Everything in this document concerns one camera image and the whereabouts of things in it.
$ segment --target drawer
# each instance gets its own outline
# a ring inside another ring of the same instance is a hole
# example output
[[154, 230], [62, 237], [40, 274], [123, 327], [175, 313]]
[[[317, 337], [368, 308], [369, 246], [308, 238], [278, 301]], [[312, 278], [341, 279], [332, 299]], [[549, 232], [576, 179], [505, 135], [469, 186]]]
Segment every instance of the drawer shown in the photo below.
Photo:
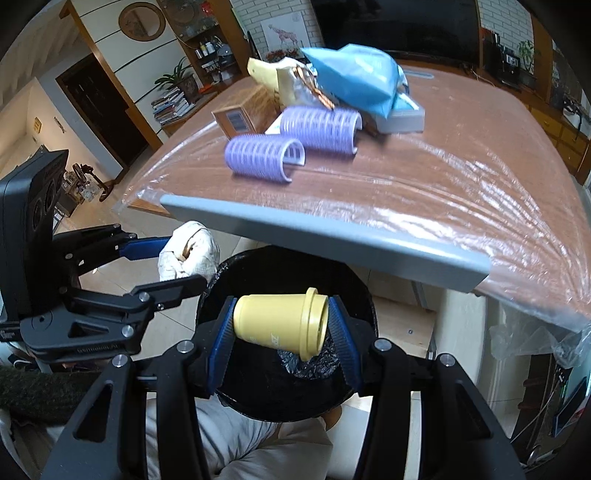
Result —
[[583, 156], [580, 153], [575, 152], [572, 148], [568, 147], [562, 142], [558, 143], [556, 150], [558, 150], [558, 153], [568, 167], [573, 168], [575, 171], [579, 168], [581, 160], [583, 159]]
[[562, 124], [560, 122], [554, 120], [552, 117], [540, 112], [538, 109], [533, 107], [531, 109], [531, 114], [542, 126], [542, 128], [546, 130], [550, 135], [560, 137], [560, 131], [562, 130]]
[[573, 132], [570, 128], [564, 127], [562, 130], [562, 135], [560, 135], [560, 139], [566, 143], [570, 148], [576, 150], [581, 155], [585, 153], [585, 149], [587, 148], [587, 144], [589, 143], [587, 137], [582, 133], [578, 135]]

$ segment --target television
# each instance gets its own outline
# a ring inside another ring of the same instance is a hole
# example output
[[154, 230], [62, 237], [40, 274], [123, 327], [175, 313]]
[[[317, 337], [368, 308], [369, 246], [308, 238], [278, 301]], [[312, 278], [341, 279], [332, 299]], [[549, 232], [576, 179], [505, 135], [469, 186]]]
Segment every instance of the television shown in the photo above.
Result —
[[327, 48], [375, 47], [395, 59], [478, 66], [476, 0], [311, 0]]

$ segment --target crumpled white tissue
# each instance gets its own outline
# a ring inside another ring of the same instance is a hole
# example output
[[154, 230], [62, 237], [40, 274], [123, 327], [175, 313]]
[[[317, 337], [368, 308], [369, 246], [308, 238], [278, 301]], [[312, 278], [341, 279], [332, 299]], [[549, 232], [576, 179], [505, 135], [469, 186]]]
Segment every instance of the crumpled white tissue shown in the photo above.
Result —
[[212, 233], [194, 220], [178, 227], [158, 256], [160, 281], [199, 274], [209, 282], [220, 262]]

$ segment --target purple hair roller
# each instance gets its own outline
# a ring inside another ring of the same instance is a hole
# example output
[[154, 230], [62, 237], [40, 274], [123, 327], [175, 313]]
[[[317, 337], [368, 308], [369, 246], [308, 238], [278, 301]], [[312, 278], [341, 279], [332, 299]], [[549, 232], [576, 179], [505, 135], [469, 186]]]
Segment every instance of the purple hair roller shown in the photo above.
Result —
[[278, 182], [291, 182], [283, 164], [303, 165], [304, 146], [295, 138], [282, 135], [239, 135], [224, 152], [226, 165], [240, 175]]
[[281, 115], [281, 135], [295, 137], [305, 147], [355, 154], [355, 131], [361, 130], [361, 114], [347, 108], [290, 106]]

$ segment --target blue package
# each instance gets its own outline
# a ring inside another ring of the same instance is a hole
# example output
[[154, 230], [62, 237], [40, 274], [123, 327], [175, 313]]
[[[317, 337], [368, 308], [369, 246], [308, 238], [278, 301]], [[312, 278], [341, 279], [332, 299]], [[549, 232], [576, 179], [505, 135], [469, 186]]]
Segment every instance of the blue package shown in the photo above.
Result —
[[352, 43], [340, 50], [301, 50], [318, 72], [318, 84], [325, 92], [352, 107], [388, 117], [400, 75], [390, 55]]

